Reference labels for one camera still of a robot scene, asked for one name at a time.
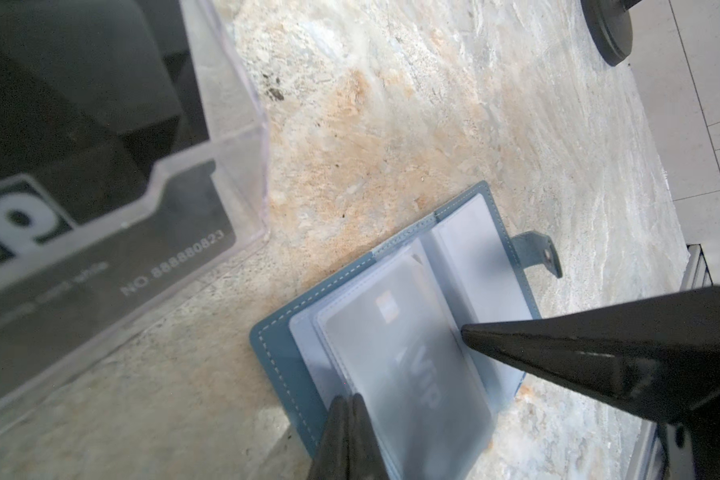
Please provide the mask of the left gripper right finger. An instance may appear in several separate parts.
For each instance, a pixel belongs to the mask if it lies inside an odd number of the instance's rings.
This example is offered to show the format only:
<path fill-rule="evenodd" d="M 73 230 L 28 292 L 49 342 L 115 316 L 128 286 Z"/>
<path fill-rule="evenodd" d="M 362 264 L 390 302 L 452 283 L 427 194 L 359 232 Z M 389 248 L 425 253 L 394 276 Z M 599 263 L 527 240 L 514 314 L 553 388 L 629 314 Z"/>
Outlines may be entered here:
<path fill-rule="evenodd" d="M 530 321 L 467 324 L 471 349 L 634 416 L 720 397 L 720 286 Z"/>

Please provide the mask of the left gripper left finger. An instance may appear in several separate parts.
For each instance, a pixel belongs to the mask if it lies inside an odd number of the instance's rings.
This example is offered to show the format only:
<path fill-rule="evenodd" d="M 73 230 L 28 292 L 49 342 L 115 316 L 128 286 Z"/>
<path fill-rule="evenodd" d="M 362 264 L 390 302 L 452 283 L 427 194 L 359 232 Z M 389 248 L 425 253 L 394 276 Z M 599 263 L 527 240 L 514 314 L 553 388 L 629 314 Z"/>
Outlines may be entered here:
<path fill-rule="evenodd" d="M 361 394 L 333 399 L 308 479 L 389 479 Z"/>

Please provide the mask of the blue card holder wallet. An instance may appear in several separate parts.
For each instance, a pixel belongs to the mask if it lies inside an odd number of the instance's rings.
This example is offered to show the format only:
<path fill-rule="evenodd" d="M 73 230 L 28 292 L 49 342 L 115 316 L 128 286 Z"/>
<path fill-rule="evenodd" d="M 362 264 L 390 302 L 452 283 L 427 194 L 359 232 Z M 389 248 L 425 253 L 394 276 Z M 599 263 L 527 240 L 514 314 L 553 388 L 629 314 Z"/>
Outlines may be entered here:
<path fill-rule="evenodd" d="M 463 479 L 524 374 L 460 329 L 537 319 L 536 265 L 561 275 L 552 239 L 510 235 L 479 182 L 259 321 L 250 343 L 310 455 L 332 400 L 359 394 L 391 478 Z"/>

